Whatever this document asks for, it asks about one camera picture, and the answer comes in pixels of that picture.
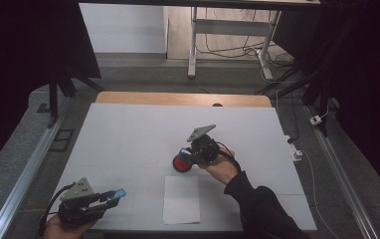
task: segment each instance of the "black jacket sleeve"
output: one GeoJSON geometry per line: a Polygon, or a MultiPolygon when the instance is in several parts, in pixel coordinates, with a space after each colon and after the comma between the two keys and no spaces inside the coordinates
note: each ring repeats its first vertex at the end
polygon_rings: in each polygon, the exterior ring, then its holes
{"type": "Polygon", "coordinates": [[[274,192],[265,186],[254,189],[245,171],[227,184],[224,193],[239,203],[243,228],[250,237],[309,238],[286,214],[274,192]]]}

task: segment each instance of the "white paper sheet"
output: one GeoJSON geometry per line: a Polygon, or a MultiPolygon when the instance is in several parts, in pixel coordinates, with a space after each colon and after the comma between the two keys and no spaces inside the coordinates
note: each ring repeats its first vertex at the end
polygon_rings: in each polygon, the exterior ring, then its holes
{"type": "Polygon", "coordinates": [[[200,222],[198,177],[165,176],[164,224],[200,222]]]}

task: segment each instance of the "white table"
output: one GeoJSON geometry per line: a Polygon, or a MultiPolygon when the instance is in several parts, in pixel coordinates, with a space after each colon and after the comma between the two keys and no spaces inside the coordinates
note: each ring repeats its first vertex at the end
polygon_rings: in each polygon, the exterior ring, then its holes
{"type": "MultiPolygon", "coordinates": [[[[265,185],[303,230],[315,224],[272,108],[92,104],[56,191],[86,177],[94,192],[124,188],[126,197],[94,229],[104,231],[241,231],[237,202],[197,166],[176,172],[172,158],[194,127],[236,152],[252,184],[265,185]],[[198,175],[201,222],[164,225],[165,176],[198,175]]],[[[59,201],[52,211],[58,210],[59,201]]]]}

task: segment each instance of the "human hand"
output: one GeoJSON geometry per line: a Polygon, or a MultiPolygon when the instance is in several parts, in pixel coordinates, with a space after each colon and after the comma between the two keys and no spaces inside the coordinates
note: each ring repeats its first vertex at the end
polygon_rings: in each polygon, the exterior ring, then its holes
{"type": "MultiPolygon", "coordinates": [[[[234,157],[234,152],[230,152],[224,147],[220,147],[221,151],[231,154],[234,157]]],[[[224,183],[225,185],[233,179],[238,174],[237,168],[231,163],[230,159],[224,155],[218,154],[218,156],[211,163],[198,164],[202,169],[208,171],[215,179],[224,183]]]]}
{"type": "Polygon", "coordinates": [[[80,239],[96,221],[84,224],[76,228],[70,228],[63,224],[58,215],[53,216],[48,222],[45,229],[45,239],[80,239]]]}

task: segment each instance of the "white cable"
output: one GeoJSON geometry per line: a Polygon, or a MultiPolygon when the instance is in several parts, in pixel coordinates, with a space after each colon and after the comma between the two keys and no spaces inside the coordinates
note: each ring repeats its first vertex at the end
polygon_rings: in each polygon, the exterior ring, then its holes
{"type": "Polygon", "coordinates": [[[327,229],[338,239],[340,239],[333,231],[330,229],[330,227],[327,225],[327,223],[324,221],[323,217],[320,214],[319,208],[317,207],[317,202],[316,202],[316,188],[314,184],[314,173],[313,173],[313,166],[311,165],[310,157],[308,156],[307,152],[304,150],[301,150],[302,153],[304,153],[307,156],[308,163],[310,164],[310,169],[311,169],[311,178],[313,180],[313,200],[314,200],[314,207],[316,208],[317,214],[319,215],[320,219],[324,223],[324,225],[327,227],[327,229]]]}
{"type": "Polygon", "coordinates": [[[321,116],[320,118],[322,119],[322,118],[326,117],[328,112],[329,112],[329,104],[326,106],[326,113],[323,116],[321,116]]]}

